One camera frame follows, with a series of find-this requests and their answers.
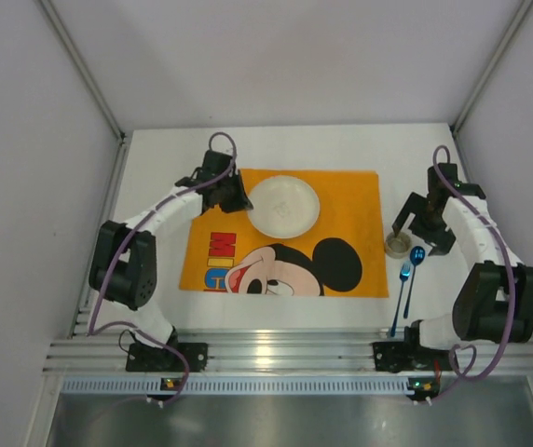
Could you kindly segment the blue metal spoon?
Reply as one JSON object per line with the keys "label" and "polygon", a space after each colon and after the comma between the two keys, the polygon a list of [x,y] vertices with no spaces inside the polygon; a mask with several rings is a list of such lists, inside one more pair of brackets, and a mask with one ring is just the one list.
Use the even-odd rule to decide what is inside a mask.
{"label": "blue metal spoon", "polygon": [[417,275],[417,268],[423,263],[425,257],[426,257],[426,251],[421,246],[415,246],[410,251],[409,259],[412,264],[412,274],[411,274],[411,280],[410,280],[410,285],[408,289],[407,299],[406,299],[405,307],[403,310],[404,318],[408,318],[409,316],[413,288],[414,288],[415,278]]}

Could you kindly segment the small metal cup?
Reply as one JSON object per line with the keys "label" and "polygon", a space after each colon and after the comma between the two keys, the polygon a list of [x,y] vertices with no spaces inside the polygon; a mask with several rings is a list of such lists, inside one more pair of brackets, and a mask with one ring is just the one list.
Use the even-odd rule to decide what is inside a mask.
{"label": "small metal cup", "polygon": [[412,249],[412,239],[404,232],[388,233],[384,241],[385,253],[392,259],[402,259],[408,256]]}

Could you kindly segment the white round plate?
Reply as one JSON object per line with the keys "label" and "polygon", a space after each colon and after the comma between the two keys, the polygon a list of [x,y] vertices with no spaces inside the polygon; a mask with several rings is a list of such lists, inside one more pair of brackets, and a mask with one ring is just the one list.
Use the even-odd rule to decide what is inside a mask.
{"label": "white round plate", "polygon": [[276,175],[258,183],[250,193],[248,218],[267,237],[291,239],[308,232],[318,221],[319,197],[305,181]]}

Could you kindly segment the blue metal fork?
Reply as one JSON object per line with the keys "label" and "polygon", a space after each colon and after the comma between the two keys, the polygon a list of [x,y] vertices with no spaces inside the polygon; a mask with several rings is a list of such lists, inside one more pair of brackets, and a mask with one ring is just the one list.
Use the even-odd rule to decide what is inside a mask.
{"label": "blue metal fork", "polygon": [[401,302],[402,302],[402,298],[403,298],[403,290],[404,290],[405,283],[410,278],[410,276],[411,276],[411,263],[410,262],[404,262],[402,267],[401,267],[401,269],[400,269],[400,272],[399,272],[400,291],[399,291],[399,295],[398,295],[398,300],[397,300],[397,305],[396,305],[393,321],[392,321],[390,329],[389,329],[389,337],[391,337],[391,338],[393,338],[395,336],[396,331],[397,331],[397,324],[398,324],[398,319],[399,319],[399,311],[400,311],[400,308],[401,308]]}

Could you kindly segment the orange cartoon mouse placemat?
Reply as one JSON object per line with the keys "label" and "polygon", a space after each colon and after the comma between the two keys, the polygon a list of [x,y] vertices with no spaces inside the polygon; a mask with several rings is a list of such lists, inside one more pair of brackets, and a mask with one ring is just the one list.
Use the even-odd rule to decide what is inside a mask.
{"label": "orange cartoon mouse placemat", "polygon": [[303,235],[270,237],[247,212],[209,210],[191,224],[184,291],[386,298],[378,176],[373,171],[290,170],[316,193],[319,215]]}

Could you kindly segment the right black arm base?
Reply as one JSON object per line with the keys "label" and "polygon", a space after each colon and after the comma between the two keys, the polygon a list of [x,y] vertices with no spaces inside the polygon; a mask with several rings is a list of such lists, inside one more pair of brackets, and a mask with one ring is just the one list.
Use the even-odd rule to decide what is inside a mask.
{"label": "right black arm base", "polygon": [[414,321],[403,337],[372,343],[377,372],[448,372],[449,349],[460,341],[449,316]]}

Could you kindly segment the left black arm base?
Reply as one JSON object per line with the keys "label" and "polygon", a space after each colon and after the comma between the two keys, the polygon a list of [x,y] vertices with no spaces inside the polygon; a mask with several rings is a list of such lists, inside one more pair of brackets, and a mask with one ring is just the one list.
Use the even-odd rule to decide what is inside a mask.
{"label": "left black arm base", "polygon": [[[168,345],[174,347],[187,361],[192,373],[202,372],[208,362],[206,343],[179,342],[173,335]],[[118,336],[118,347],[126,353],[126,371],[129,373],[182,373],[183,362],[170,351],[141,343],[133,331],[124,330]]]}

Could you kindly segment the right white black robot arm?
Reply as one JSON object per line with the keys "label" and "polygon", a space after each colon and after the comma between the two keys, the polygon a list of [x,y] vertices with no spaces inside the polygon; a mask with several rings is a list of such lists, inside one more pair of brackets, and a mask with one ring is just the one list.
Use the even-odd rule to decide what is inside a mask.
{"label": "right white black robot arm", "polygon": [[533,333],[533,266],[507,246],[490,217],[482,187],[464,183],[454,163],[428,169],[428,193],[411,193],[393,222],[430,246],[430,255],[459,249],[470,272],[450,313],[419,320],[420,345],[448,349],[461,341],[512,344]]}

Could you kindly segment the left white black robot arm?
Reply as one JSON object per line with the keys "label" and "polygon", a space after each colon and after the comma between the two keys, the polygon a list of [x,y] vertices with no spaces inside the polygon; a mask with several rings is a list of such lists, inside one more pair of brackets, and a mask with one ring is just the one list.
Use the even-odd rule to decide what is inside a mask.
{"label": "left white black robot arm", "polygon": [[214,207],[225,213],[253,208],[236,161],[235,148],[228,153],[209,149],[201,166],[157,203],[125,222],[101,226],[89,271],[89,286],[97,292],[89,335],[121,327],[144,345],[175,350],[175,328],[157,304],[159,266],[166,258],[159,244]]}

